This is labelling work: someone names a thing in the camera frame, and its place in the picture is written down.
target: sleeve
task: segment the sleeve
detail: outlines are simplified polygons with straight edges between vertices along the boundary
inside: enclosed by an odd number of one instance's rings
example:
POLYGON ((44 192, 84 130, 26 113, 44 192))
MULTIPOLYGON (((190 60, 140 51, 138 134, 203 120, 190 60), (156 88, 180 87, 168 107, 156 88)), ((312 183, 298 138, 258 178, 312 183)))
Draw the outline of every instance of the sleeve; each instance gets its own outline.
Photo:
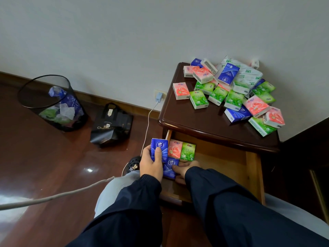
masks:
POLYGON ((144 174, 123 188, 113 205, 97 216, 67 247, 160 246, 160 182, 144 174))
POLYGON ((263 206, 213 169, 191 167, 185 181, 213 246, 329 246, 329 240, 263 206))

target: power outlet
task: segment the power outlet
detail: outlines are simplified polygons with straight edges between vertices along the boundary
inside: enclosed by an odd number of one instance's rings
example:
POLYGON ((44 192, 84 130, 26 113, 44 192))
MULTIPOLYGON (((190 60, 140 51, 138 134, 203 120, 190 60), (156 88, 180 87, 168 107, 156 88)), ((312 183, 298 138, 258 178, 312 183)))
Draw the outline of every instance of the power outlet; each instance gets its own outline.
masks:
POLYGON ((167 92, 164 92, 164 91, 160 91, 160 90, 154 90, 154 99, 157 97, 157 94, 158 93, 163 93, 162 95, 162 99, 161 100, 165 100, 165 98, 167 97, 167 92))

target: floor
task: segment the floor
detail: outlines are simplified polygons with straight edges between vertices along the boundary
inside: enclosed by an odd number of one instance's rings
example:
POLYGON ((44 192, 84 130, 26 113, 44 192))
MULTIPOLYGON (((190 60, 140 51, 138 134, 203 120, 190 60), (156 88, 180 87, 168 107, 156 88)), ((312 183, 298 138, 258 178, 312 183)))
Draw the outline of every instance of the floor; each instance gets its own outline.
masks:
MULTIPOLYGON (((147 118, 136 115, 129 140, 100 149, 89 142, 100 106, 82 103, 90 116, 80 130, 63 133, 16 99, 17 88, 0 82, 0 203, 42 198, 121 176, 130 158, 141 152, 147 118)), ((150 119, 146 142, 161 137, 150 119)), ((64 246, 93 219, 106 184, 48 203, 0 211, 0 247, 64 246)), ((210 246, 199 219, 162 207, 163 246, 210 246)))

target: pants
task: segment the pants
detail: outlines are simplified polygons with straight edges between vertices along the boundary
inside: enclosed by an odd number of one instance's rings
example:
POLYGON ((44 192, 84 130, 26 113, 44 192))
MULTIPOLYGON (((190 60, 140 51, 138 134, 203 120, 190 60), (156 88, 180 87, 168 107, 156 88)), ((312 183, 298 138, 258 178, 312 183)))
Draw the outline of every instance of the pants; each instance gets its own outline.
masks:
MULTIPOLYGON (((95 217, 115 202, 123 187, 131 185, 137 179, 139 179, 139 171, 135 170, 108 183, 97 200, 95 217)), ((265 193, 265 201, 268 208, 329 239, 329 226, 323 220, 267 193, 265 193)))

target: trash can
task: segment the trash can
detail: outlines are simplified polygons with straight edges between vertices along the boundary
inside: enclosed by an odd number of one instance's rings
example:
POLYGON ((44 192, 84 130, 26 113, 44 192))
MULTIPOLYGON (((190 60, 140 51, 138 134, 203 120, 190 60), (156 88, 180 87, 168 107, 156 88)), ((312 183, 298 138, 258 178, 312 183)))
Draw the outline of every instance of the trash can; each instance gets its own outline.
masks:
POLYGON ((88 119, 69 80, 61 75, 34 78, 22 86, 17 97, 23 107, 64 132, 81 128, 88 119))

